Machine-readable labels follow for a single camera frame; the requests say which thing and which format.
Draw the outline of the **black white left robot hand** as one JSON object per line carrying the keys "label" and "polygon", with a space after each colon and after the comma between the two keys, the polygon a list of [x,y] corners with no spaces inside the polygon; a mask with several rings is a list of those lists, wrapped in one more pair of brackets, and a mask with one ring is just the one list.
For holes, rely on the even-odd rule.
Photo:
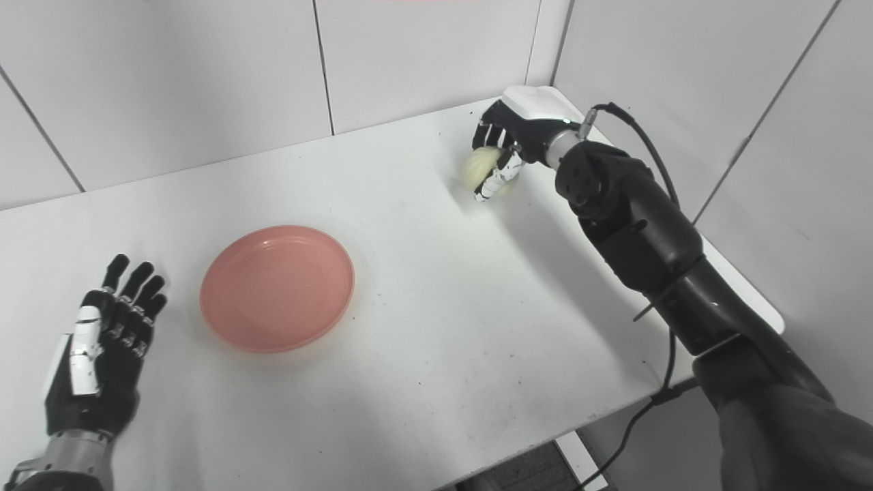
{"label": "black white left robot hand", "polygon": [[134,417],[166,282],[149,261],[129,271],[130,263],[116,255],[79,304],[44,399],[49,436],[76,430],[113,439]]}

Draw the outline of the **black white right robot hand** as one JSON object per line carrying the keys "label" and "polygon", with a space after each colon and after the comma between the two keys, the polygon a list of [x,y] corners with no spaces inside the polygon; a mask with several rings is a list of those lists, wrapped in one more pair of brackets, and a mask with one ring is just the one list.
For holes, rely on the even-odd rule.
{"label": "black white right robot hand", "polygon": [[527,164],[548,164],[557,139],[576,143],[581,114],[556,88],[511,86],[481,115],[472,136],[465,179],[484,202],[515,181]]}

